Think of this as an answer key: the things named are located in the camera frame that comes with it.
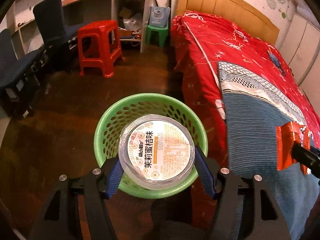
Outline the red snack wrapper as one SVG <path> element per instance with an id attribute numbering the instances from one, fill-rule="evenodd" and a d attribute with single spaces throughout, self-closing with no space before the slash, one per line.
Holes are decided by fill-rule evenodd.
<path id="1" fill-rule="evenodd" d="M 307 126 L 289 121 L 283 126 L 276 127 L 277 139 L 277 170 L 282 171 L 298 163 L 292 156 L 295 144 L 310 150 L 310 131 Z"/>

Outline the clear cup with printed lid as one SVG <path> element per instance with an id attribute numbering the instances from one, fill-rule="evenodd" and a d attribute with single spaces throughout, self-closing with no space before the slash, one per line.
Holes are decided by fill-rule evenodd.
<path id="1" fill-rule="evenodd" d="M 122 129 L 118 155 L 124 172 L 136 184 L 148 190 L 167 190 L 191 173 L 195 144 L 178 121 L 147 114 Z"/>

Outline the green perforated trash basket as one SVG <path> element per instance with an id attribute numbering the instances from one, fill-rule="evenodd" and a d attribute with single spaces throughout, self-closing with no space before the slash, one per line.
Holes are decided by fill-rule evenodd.
<path id="1" fill-rule="evenodd" d="M 100 118 L 94 134 L 94 153 L 101 167 L 106 159 L 118 154 L 121 131 L 136 118 L 145 114 L 159 114 L 170 117 L 188 129 L 195 144 L 204 155 L 208 155 L 208 138 L 199 117 L 181 101 L 157 93 L 140 93 L 127 96 L 112 106 Z M 118 189 L 138 198 L 160 199 L 173 196 L 187 189 L 198 177 L 195 168 L 177 186 L 164 190 L 150 190 L 136 184 L 124 174 Z"/>

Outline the blue ribbed blanket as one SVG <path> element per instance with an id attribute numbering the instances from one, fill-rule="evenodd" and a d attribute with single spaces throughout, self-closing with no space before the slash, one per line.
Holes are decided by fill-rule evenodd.
<path id="1" fill-rule="evenodd" d="M 276 127 L 289 121 L 306 125 L 300 108 L 268 79 L 237 64 L 218 62 L 226 113 L 228 164 L 235 174 L 256 174 L 268 184 L 284 215 L 292 239 L 299 239 L 313 208 L 319 185 L 298 163 L 277 169 Z"/>

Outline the blue object on bed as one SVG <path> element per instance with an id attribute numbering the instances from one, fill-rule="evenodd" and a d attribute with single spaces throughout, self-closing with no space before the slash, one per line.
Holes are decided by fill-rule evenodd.
<path id="1" fill-rule="evenodd" d="M 267 51 L 267 53 L 268 53 L 269 58 L 270 58 L 270 60 L 272 61 L 272 63 L 273 63 L 273 64 L 280 70 L 280 72 L 285 76 L 286 74 L 285 74 L 284 70 L 282 69 L 281 64 L 280 64 L 279 60 L 277 59 L 277 57 L 276 57 L 274 54 L 272 54 L 269 50 Z"/>

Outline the white wardrobe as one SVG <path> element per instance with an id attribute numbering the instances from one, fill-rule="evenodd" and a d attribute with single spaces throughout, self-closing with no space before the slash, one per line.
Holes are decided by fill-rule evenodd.
<path id="1" fill-rule="evenodd" d="M 302 16 L 294 14 L 280 53 L 292 70 L 298 87 L 313 107 L 318 108 L 317 70 L 311 68 L 317 68 L 319 60 L 319 29 Z"/>

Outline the dark blue chair at left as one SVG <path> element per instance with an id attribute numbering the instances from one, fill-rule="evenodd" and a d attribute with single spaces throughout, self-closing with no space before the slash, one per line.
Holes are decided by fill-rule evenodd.
<path id="1" fill-rule="evenodd" d="M 30 103 L 40 86 L 34 71 L 39 57 L 40 51 L 33 50 L 18 59 L 9 29 L 1 31 L 1 107 L 9 117 L 33 115 Z"/>

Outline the red plastic stool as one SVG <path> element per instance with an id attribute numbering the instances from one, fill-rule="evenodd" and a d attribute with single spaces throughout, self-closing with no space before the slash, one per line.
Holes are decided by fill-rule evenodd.
<path id="1" fill-rule="evenodd" d="M 80 75 L 85 68 L 100 68 L 103 77 L 114 75 L 114 63 L 122 58 L 118 24 L 115 20 L 95 21 L 78 30 Z"/>

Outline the dark blue chair near shelf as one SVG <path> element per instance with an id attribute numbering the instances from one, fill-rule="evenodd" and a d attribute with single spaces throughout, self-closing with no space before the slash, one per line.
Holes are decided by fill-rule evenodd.
<path id="1" fill-rule="evenodd" d="M 48 58 L 55 66 L 70 67 L 72 56 L 69 41 L 77 37 L 83 23 L 67 25 L 61 0 L 43 0 L 33 8 L 33 15 L 42 36 Z"/>

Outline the red floral bed quilt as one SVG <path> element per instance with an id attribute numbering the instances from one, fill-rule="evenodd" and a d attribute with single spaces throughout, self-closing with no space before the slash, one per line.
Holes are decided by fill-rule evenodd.
<path id="1" fill-rule="evenodd" d="M 319 116 L 298 88 L 289 66 L 272 45 L 252 37 L 222 17 L 187 12 L 173 20 L 171 36 L 176 49 L 176 69 L 183 73 L 185 103 L 201 119 L 208 138 L 208 156 L 231 170 L 228 164 L 226 113 L 218 62 L 245 67 L 268 79 L 302 111 L 312 146 L 319 146 Z M 279 60 L 285 76 L 267 51 Z"/>

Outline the green plastic stool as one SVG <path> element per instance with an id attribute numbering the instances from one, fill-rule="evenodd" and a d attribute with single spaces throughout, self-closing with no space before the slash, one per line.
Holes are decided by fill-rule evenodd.
<path id="1" fill-rule="evenodd" d="M 168 33 L 169 33 L 168 27 L 161 28 L 161 27 L 154 27 L 154 26 L 148 25 L 146 30 L 145 43 L 147 45 L 150 45 L 151 38 L 152 36 L 154 36 L 158 41 L 158 45 L 160 47 L 164 47 Z"/>

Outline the white plastic bag under desk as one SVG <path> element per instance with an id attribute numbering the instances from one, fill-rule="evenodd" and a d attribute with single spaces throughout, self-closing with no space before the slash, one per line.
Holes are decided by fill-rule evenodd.
<path id="1" fill-rule="evenodd" d="M 123 23 L 126 30 L 131 30 L 131 31 L 142 30 L 143 15 L 141 13 L 136 13 L 131 18 L 124 18 Z"/>

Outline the light blue paper bag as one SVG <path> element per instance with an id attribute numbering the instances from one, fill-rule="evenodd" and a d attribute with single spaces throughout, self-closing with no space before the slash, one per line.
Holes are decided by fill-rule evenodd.
<path id="1" fill-rule="evenodd" d="M 149 25 L 164 28 L 167 26 L 171 9 L 169 7 L 151 7 Z"/>

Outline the white desk shelving unit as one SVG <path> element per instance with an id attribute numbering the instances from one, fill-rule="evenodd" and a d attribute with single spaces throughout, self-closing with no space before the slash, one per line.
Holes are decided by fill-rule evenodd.
<path id="1" fill-rule="evenodd" d="M 5 27 L 9 29 L 17 58 L 40 48 L 44 37 L 35 22 L 33 8 L 44 0 L 14 0 L 6 13 Z M 138 30 L 135 37 L 126 35 L 122 42 L 140 44 L 140 51 L 146 48 L 145 38 L 150 9 L 156 5 L 156 0 L 61 0 L 65 23 L 78 25 L 100 20 L 116 20 L 123 27 L 124 18 L 139 14 Z"/>

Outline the wooden bed headboard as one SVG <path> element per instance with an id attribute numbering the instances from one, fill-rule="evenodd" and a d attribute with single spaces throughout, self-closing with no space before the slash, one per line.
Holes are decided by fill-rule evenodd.
<path id="1" fill-rule="evenodd" d="M 177 0 L 176 16 L 192 11 L 221 16 L 251 36 L 276 44 L 279 28 L 244 0 Z"/>

